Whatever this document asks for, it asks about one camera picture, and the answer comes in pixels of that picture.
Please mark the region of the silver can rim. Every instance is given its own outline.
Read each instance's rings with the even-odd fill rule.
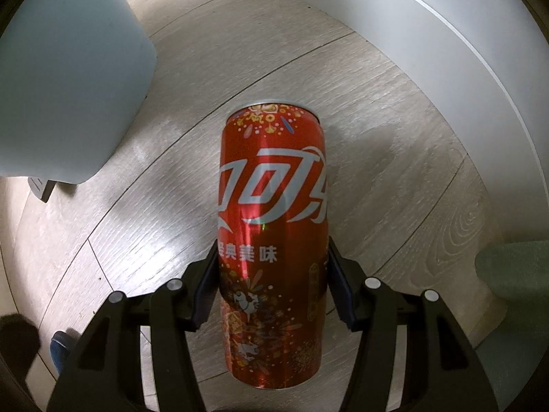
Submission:
[[[242,104],[242,105],[237,105],[237,108],[234,109],[233,112],[227,117],[227,122],[229,122],[229,119],[232,118],[236,113],[238,113],[239,111],[245,108],[249,108],[254,105],[264,105],[264,104],[285,104],[285,105],[292,105],[294,107],[303,108],[304,110],[307,110],[311,115],[313,115],[317,120],[317,122],[320,123],[320,119],[318,118],[314,110],[312,110],[311,108],[307,107],[304,104],[299,104],[295,101],[291,101],[288,99],[261,99],[257,101],[246,102],[245,104]]]

